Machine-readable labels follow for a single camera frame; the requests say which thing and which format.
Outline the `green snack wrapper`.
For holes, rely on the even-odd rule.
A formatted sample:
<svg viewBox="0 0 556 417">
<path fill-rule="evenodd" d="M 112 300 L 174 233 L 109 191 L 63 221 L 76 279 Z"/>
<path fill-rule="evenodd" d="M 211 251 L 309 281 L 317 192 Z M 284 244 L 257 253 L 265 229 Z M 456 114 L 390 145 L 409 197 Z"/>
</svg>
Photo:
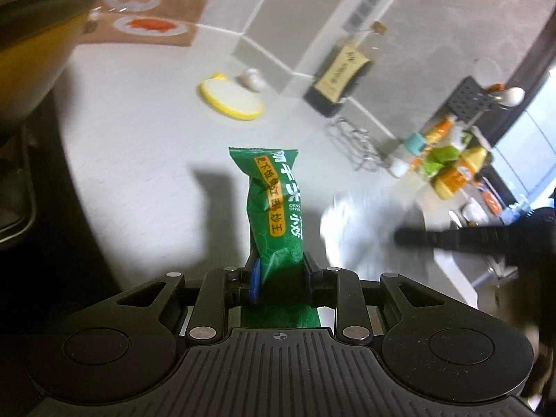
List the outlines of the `green snack wrapper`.
<svg viewBox="0 0 556 417">
<path fill-rule="evenodd" d="M 254 270 L 244 328 L 318 328 L 307 303 L 302 193 L 294 177 L 296 150 L 237 148 L 230 157 L 249 178 L 247 216 L 260 267 Z"/>
</svg>

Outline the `stainless steel sink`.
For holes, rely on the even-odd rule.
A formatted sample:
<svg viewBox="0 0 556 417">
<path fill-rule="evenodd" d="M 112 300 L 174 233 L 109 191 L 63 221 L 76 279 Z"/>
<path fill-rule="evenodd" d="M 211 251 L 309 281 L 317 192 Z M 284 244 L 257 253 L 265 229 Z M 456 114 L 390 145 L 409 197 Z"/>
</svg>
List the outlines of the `stainless steel sink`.
<svg viewBox="0 0 556 417">
<path fill-rule="evenodd" d="M 497 280 L 471 285 L 473 307 L 500 305 L 536 312 L 542 308 L 544 269 L 551 264 L 551 225 L 523 216 L 510 225 L 479 225 L 443 231 L 425 231 L 423 242 L 435 250 L 461 252 L 473 257 L 498 257 L 515 272 Z"/>
</svg>

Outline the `orange seasoning packets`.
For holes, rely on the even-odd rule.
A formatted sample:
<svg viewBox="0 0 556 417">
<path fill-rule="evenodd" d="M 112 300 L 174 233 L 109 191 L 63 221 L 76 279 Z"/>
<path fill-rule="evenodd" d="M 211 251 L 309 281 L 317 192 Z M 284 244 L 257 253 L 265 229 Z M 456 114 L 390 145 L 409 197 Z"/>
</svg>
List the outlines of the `orange seasoning packets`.
<svg viewBox="0 0 556 417">
<path fill-rule="evenodd" d="M 440 199 L 451 199 L 480 172 L 491 145 L 477 126 L 449 113 L 424 134 L 425 148 L 412 164 Z"/>
</svg>

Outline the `black perforated rack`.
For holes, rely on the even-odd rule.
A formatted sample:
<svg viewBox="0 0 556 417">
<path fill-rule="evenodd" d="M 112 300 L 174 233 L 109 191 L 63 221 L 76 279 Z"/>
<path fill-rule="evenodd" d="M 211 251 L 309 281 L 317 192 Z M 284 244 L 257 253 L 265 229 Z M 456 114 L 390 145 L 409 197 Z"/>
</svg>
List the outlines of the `black perforated rack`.
<svg viewBox="0 0 556 417">
<path fill-rule="evenodd" d="M 447 100 L 447 109 L 460 122 L 470 123 L 494 106 L 495 99 L 472 76 L 464 78 Z"/>
</svg>

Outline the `teal capped white bottle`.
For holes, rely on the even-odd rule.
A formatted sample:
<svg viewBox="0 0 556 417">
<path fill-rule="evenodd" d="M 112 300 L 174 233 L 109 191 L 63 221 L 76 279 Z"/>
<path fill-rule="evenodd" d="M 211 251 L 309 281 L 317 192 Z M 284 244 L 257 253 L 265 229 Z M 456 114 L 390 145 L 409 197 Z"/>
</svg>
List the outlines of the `teal capped white bottle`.
<svg viewBox="0 0 556 417">
<path fill-rule="evenodd" d="M 396 178 L 401 178 L 410 169 L 417 157 L 426 147 L 426 140 L 421 133 L 411 134 L 397 149 L 389 155 L 388 171 Z"/>
</svg>

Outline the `black stove cooktop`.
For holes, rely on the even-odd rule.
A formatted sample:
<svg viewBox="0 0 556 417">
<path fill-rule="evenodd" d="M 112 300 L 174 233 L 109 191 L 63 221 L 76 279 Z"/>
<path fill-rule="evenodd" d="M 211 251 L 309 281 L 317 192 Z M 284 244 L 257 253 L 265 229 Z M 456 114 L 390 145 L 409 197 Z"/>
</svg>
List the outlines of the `black stove cooktop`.
<svg viewBox="0 0 556 417">
<path fill-rule="evenodd" d="M 20 309 L 72 313 L 121 292 L 92 235 L 49 93 L 25 124 L 36 213 L 29 229 L 1 244 L 1 284 Z"/>
</svg>

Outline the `dark soy sauce bottle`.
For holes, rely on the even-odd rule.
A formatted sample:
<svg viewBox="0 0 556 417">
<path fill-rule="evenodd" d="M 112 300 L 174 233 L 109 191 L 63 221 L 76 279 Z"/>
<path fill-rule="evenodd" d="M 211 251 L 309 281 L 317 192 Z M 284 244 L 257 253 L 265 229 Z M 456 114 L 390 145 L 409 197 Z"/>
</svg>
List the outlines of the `dark soy sauce bottle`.
<svg viewBox="0 0 556 417">
<path fill-rule="evenodd" d="M 303 99 L 325 118 L 334 117 L 374 65 L 378 46 L 364 40 L 381 37 L 387 27 L 374 21 L 366 30 L 343 36 L 317 71 Z"/>
</svg>

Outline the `yellow cooking pot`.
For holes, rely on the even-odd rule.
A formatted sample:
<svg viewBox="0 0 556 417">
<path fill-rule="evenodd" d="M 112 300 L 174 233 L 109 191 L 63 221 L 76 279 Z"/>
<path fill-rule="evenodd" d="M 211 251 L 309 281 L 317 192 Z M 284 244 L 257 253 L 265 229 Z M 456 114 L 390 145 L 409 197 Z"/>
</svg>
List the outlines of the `yellow cooking pot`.
<svg viewBox="0 0 556 417">
<path fill-rule="evenodd" d="M 15 130 L 51 90 L 96 0 L 1 0 L 1 132 Z"/>
</svg>

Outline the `kitchen wall poster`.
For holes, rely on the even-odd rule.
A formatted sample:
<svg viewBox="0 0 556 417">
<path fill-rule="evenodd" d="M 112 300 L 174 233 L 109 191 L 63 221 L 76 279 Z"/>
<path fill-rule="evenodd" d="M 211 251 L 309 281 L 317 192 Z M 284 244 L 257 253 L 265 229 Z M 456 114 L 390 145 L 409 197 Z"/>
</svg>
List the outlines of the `kitchen wall poster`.
<svg viewBox="0 0 556 417">
<path fill-rule="evenodd" d="M 244 32 L 263 1 L 97 0 L 81 41 L 187 47 L 201 27 Z"/>
</svg>

